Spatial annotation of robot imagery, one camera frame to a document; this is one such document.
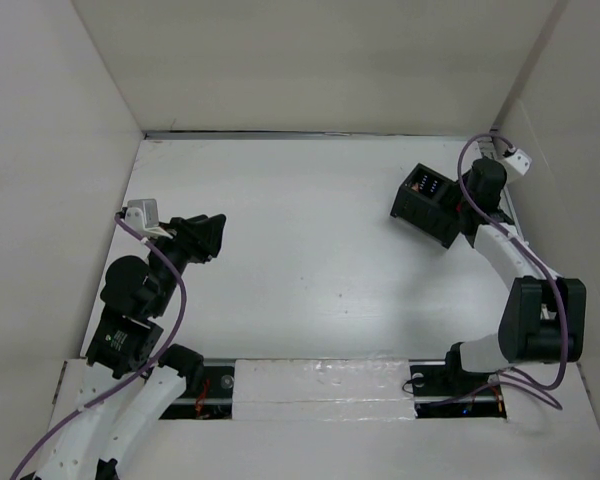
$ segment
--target black box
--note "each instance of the black box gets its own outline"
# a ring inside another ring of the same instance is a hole
[[[419,163],[400,185],[391,216],[403,218],[449,248],[460,233],[457,182]]]

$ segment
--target beige wall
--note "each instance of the beige wall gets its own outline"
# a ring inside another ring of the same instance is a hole
[[[600,423],[600,0],[570,0],[504,133],[534,158],[512,196],[534,248],[588,288],[582,371]]]
[[[0,363],[77,354],[140,139],[69,0],[0,0]]]
[[[555,0],[74,3],[143,129],[472,134]]]

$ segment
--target white wall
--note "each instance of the white wall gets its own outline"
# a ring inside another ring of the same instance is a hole
[[[555,0],[74,3],[143,129],[472,134]]]
[[[503,132],[534,158],[512,196],[523,231],[588,289],[582,371],[600,423],[600,0],[570,0]]]
[[[69,0],[0,0],[0,363],[77,354],[140,139]]]

